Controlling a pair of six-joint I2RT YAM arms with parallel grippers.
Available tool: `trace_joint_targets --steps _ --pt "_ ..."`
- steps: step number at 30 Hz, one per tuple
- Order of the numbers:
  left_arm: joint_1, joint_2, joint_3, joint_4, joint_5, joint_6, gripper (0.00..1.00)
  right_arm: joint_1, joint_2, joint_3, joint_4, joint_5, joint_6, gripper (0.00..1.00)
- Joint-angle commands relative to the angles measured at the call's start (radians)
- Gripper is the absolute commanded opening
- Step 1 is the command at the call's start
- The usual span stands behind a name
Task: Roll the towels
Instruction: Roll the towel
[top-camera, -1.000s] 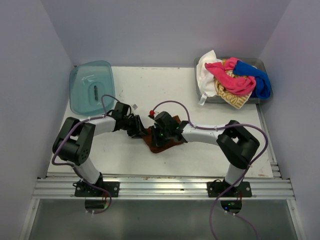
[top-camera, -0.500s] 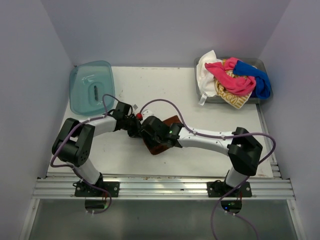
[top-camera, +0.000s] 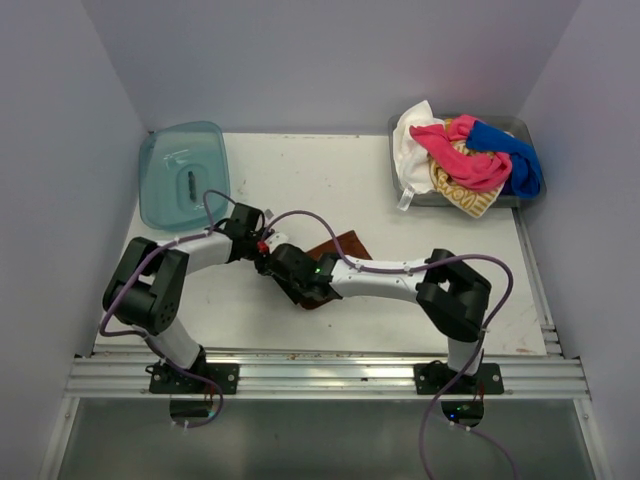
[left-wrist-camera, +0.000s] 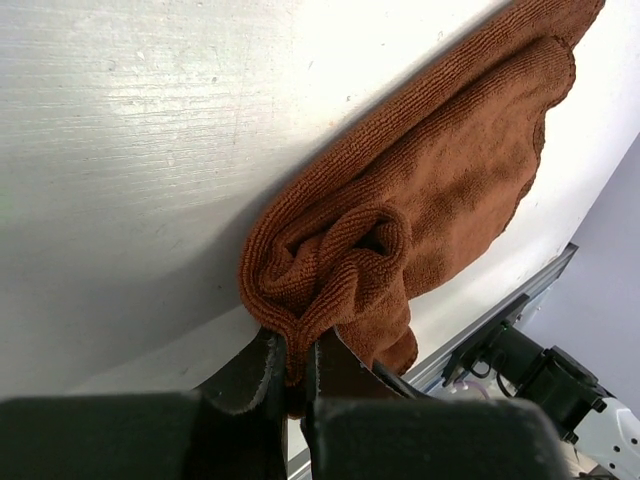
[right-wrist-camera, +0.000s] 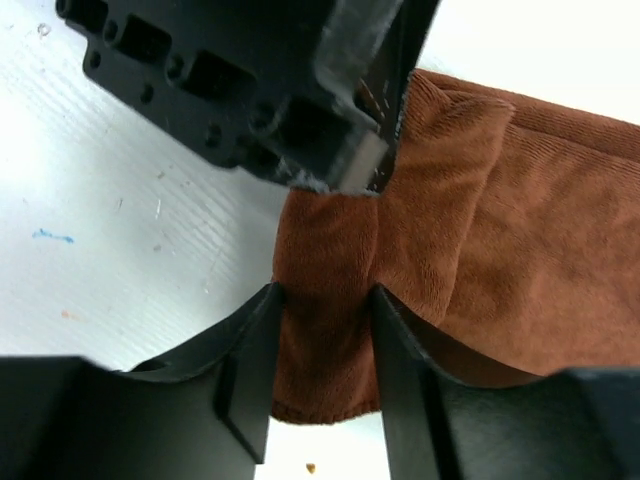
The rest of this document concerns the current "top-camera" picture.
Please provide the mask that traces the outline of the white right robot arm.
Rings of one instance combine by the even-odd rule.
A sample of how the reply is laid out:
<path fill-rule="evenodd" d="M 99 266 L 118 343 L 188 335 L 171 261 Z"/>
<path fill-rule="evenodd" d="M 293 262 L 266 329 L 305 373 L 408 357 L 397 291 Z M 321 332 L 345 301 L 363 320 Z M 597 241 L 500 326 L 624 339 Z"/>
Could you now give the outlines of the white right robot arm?
<path fill-rule="evenodd" d="M 481 326 L 491 283 L 448 250 L 427 259 L 386 262 L 324 253 L 315 259 L 281 244 L 256 261 L 259 274 L 275 280 L 290 300 L 306 307 L 351 297 L 376 297 L 416 304 L 447 337 L 445 379 L 468 392 L 481 380 Z"/>

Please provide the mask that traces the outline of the brown microfiber towel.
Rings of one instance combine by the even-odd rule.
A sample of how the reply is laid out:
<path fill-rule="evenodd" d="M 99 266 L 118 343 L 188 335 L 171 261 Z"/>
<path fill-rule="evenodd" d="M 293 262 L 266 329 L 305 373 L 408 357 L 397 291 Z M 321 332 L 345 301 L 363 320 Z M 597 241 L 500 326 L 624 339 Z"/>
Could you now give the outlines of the brown microfiber towel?
<path fill-rule="evenodd" d="M 360 241 L 354 230 L 347 231 L 337 236 L 337 240 L 339 246 L 342 248 L 343 252 L 352 257 L 371 260 L 369 252 L 366 250 L 365 246 Z M 335 247 L 333 241 L 331 239 L 321 243 L 309 250 L 306 253 L 312 257 L 314 260 L 318 260 L 322 254 L 325 253 L 336 253 L 337 248 Z M 331 302 L 331 299 L 325 300 L 312 300 L 312 299 L 300 299 L 297 304 L 305 310 L 315 310 L 324 306 L 325 304 Z"/>

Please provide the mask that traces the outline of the teal translucent plastic bin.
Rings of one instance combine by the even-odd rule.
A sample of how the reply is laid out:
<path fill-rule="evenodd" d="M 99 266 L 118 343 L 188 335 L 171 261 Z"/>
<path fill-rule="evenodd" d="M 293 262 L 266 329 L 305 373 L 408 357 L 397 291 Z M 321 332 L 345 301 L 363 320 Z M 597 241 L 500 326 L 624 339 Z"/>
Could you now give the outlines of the teal translucent plastic bin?
<path fill-rule="evenodd" d="M 150 228 L 187 231 L 223 218 L 230 175 L 221 129 L 195 121 L 157 130 L 139 149 L 139 213 Z"/>

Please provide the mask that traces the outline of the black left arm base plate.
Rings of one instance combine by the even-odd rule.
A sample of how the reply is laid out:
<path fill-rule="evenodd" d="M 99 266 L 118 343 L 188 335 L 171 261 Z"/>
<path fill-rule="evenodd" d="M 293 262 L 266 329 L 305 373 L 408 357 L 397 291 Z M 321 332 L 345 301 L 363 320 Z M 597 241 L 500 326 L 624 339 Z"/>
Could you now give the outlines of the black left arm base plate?
<path fill-rule="evenodd" d="M 237 391 L 240 367 L 233 363 L 207 363 L 197 373 L 180 373 L 167 364 L 148 365 L 149 392 L 152 394 L 189 395 L 221 392 L 233 395 Z"/>

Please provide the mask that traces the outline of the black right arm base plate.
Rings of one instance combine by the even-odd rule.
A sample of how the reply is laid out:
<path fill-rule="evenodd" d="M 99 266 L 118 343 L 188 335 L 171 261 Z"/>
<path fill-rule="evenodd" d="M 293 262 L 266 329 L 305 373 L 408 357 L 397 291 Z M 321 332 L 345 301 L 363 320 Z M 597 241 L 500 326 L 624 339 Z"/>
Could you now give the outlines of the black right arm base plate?
<path fill-rule="evenodd" d="M 413 379 L 418 395 L 435 395 L 456 376 L 441 361 L 413 365 Z M 462 375 L 447 391 L 448 395 L 501 395 L 505 392 L 502 372 L 496 363 L 482 363 L 473 375 Z"/>

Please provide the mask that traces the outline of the pink towel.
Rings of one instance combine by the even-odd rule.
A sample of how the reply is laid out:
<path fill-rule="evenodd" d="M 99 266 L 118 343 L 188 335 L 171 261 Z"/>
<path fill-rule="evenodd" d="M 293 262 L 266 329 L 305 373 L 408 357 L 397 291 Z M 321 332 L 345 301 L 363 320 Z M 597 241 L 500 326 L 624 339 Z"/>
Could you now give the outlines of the pink towel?
<path fill-rule="evenodd" d="M 502 186 L 512 172 L 510 155 L 481 152 L 466 145 L 478 119 L 460 115 L 449 123 L 410 126 L 411 138 L 458 185 L 486 193 Z"/>

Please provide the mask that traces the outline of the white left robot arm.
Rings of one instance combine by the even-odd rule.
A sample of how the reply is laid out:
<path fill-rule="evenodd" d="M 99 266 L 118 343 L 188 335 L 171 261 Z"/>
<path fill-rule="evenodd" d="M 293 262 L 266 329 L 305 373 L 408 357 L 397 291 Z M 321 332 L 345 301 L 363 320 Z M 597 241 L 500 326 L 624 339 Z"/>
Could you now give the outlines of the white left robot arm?
<path fill-rule="evenodd" d="M 99 333 L 108 338 L 137 336 L 174 369 L 172 379 L 185 392 L 201 390 L 208 379 L 203 348 L 178 319 L 188 275 L 263 252 L 263 211 L 237 203 L 231 215 L 200 233 L 156 242 L 129 241 L 103 294 Z"/>

